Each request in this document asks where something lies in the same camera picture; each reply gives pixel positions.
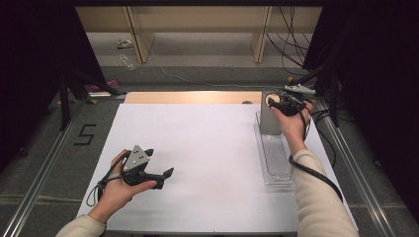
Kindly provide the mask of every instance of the finger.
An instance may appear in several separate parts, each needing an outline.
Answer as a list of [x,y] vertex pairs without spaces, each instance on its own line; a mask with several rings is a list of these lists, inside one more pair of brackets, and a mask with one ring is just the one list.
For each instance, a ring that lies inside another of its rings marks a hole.
[[[115,164],[115,162],[117,162],[122,156],[124,156],[127,153],[127,150],[123,150],[120,152],[120,154],[118,154],[114,159],[112,159],[112,165]],[[119,171],[121,169],[121,167],[123,166],[123,160],[121,160],[117,166],[114,168],[114,170],[112,171],[112,174],[116,173],[117,171]]]
[[305,107],[308,108],[310,111],[312,111],[313,104],[311,102],[308,102],[308,101],[304,101],[304,103],[305,103]]
[[147,190],[153,188],[156,185],[157,185],[157,182],[155,182],[155,181],[147,181],[147,182],[141,183],[139,185],[132,186],[132,190],[133,190],[134,194],[136,195],[136,194],[139,194],[141,192],[147,191]]
[[271,107],[271,112],[281,120],[285,115],[275,107]]

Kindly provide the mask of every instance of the black panel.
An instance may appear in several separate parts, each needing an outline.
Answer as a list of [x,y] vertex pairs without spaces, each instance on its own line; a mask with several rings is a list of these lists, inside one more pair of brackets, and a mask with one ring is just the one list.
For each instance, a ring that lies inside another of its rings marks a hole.
[[69,69],[105,82],[74,8],[35,4],[0,2],[1,170],[46,114],[63,74],[78,89],[83,81]]
[[343,90],[376,157],[419,222],[419,15],[376,4],[342,71]]

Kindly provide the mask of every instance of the white paper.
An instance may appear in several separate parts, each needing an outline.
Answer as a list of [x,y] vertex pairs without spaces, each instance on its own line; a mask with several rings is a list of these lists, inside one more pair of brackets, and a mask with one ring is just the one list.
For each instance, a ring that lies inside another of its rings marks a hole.
[[[296,232],[293,192],[266,186],[255,131],[260,105],[123,104],[78,214],[88,213],[89,192],[121,150],[153,148],[147,173],[175,168],[163,190],[132,199],[108,222],[108,230],[174,234]],[[307,147],[336,177],[312,125]]]

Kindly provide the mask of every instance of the sleeve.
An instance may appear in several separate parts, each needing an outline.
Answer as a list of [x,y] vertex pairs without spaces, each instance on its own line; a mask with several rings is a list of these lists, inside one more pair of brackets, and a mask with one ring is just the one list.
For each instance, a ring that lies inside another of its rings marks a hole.
[[56,237],[83,236],[97,237],[105,231],[106,224],[101,223],[88,215],[80,215],[56,234]]
[[[326,176],[320,160],[310,151],[300,150],[293,159]],[[298,236],[359,236],[342,201],[329,185],[297,168],[292,168],[292,178],[298,206]]]

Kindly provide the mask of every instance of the person's right hand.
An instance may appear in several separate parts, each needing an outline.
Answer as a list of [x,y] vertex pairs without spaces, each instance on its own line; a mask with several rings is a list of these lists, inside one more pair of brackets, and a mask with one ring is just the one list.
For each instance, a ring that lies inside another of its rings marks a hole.
[[[305,106],[308,108],[303,109],[302,115],[304,116],[306,124],[309,123],[310,114],[309,111],[312,110],[313,105],[309,102],[305,102]],[[305,144],[303,140],[304,136],[304,126],[301,120],[300,114],[296,114],[292,117],[285,116],[280,110],[271,107],[271,112],[277,117],[280,122],[280,130],[284,134],[289,143],[290,150],[292,155],[300,149],[305,149]]]

